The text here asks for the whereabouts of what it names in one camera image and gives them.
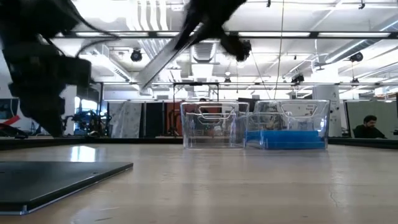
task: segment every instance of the clear plastic bin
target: clear plastic bin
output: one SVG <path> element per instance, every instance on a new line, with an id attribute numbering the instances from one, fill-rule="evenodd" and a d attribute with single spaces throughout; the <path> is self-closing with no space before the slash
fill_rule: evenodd
<path id="1" fill-rule="evenodd" d="M 248 116 L 247 146 L 261 149 L 326 149 L 328 100 L 263 100 Z"/>
<path id="2" fill-rule="evenodd" d="M 181 104 L 184 148 L 244 147 L 245 113 L 238 102 Z"/>

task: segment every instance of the man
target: man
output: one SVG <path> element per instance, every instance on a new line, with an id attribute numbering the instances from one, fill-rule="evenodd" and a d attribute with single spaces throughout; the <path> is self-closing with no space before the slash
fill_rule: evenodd
<path id="1" fill-rule="evenodd" d="M 354 129 L 354 136 L 356 138 L 382 138 L 386 139 L 385 135 L 376 128 L 377 117 L 374 115 L 367 115 L 363 119 L 363 124 L 358 125 Z"/>

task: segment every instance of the ceiling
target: ceiling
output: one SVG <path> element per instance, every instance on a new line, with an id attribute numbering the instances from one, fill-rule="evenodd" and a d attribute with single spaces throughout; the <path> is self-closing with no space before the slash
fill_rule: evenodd
<path id="1" fill-rule="evenodd" d="M 82 16 L 95 27 L 110 31 L 128 30 L 172 30 L 178 31 L 183 21 L 183 5 L 188 0 L 77 0 L 74 1 Z M 364 0 L 364 9 L 358 9 L 361 1 L 349 0 L 272 0 L 271 6 L 266 7 L 267 1 L 253 0 L 241 6 L 226 23 L 227 30 L 233 31 L 381 31 L 386 24 L 398 21 L 398 3 L 396 0 Z M 77 32 L 88 31 L 89 28 L 79 26 Z M 88 39 L 56 39 L 55 43 L 68 54 L 75 54 L 77 49 L 86 44 Z M 94 57 L 83 54 L 81 57 L 93 62 L 93 78 L 99 82 L 125 82 L 125 77 L 134 81 L 137 74 L 150 59 L 168 42 L 168 39 L 120 39 L 106 43 L 105 46 L 96 46 L 97 54 L 104 57 Z M 253 88 L 248 82 L 290 82 L 292 76 L 298 73 L 304 75 L 305 82 L 314 82 L 313 74 L 317 73 L 314 66 L 316 62 L 325 62 L 327 56 L 344 52 L 349 47 L 356 45 L 363 54 L 361 62 L 337 60 L 324 68 L 330 69 L 333 82 L 349 82 L 353 77 L 361 82 L 391 81 L 398 75 L 398 42 L 396 40 L 382 40 L 369 45 L 360 40 L 350 39 L 250 39 L 252 44 L 251 56 L 244 63 L 237 63 L 227 56 L 216 42 L 207 43 L 212 56 L 211 63 L 198 64 L 192 55 L 202 55 L 205 45 L 198 45 L 195 49 L 183 52 L 174 63 L 166 66 L 159 75 L 157 82 L 182 82 L 183 80 L 203 80 L 208 82 L 223 82 L 226 72 L 232 82 L 240 82 L 237 94 L 226 91 L 224 97 L 248 96 L 253 94 L 264 95 L 261 87 Z M 133 62 L 130 55 L 133 49 L 141 49 L 142 60 Z M 224 86 L 226 89 L 238 88 L 236 85 Z M 106 90 L 117 92 L 127 91 L 126 87 L 112 86 Z M 153 95 L 168 95 L 163 88 L 161 93 L 157 90 Z M 281 95 L 291 90 L 279 90 Z M 142 98 L 135 94 L 130 98 Z"/>

